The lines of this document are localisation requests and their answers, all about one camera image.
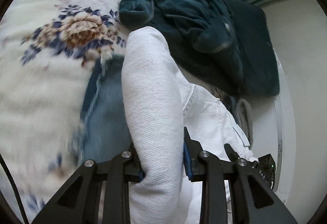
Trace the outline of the white pants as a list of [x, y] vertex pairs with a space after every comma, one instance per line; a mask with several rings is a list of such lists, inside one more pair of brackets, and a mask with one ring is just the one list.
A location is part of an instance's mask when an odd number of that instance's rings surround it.
[[153, 27], [129, 34], [122, 67], [126, 121], [145, 178], [130, 185], [132, 223], [199, 223], [202, 185], [183, 165], [184, 130], [227, 160], [225, 144], [249, 161], [249, 142], [233, 116], [204, 87], [190, 83]]

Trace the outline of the white bed headboard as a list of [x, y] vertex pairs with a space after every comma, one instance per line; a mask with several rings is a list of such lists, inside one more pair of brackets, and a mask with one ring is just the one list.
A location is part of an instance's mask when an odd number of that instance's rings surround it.
[[293, 183], [296, 158], [294, 111], [282, 64], [277, 60], [280, 92], [274, 97], [250, 98], [253, 110], [255, 157], [271, 154], [275, 164], [273, 191], [283, 203], [288, 201]]

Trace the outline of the blue folded jeans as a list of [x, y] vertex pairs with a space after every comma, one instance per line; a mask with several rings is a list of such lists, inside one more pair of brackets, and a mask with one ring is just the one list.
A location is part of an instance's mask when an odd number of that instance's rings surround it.
[[80, 113], [82, 127], [70, 145], [78, 165], [89, 159], [97, 163], [111, 160], [130, 147], [122, 98], [123, 62], [122, 55], [113, 55], [95, 63]]

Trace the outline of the dark teal pillow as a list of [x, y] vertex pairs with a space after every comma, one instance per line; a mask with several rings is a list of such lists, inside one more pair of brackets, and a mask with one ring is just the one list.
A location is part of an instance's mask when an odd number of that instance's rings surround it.
[[229, 95], [277, 95], [280, 91], [277, 61], [265, 13], [240, 0], [224, 1], [231, 12], [236, 40], [228, 49], [201, 55], [192, 74]]

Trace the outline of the floral bed blanket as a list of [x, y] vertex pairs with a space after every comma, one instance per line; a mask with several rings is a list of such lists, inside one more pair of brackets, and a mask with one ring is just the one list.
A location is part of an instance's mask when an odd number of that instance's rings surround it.
[[14, 0], [1, 20], [1, 155], [27, 218], [75, 170], [96, 60], [125, 52], [121, 0]]

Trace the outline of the dark teal velvet blanket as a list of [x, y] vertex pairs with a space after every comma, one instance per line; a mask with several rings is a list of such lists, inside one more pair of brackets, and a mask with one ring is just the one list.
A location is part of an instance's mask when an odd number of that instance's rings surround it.
[[119, 18], [131, 30], [156, 28], [193, 75], [228, 92], [239, 89], [243, 66], [225, 0], [121, 0]]

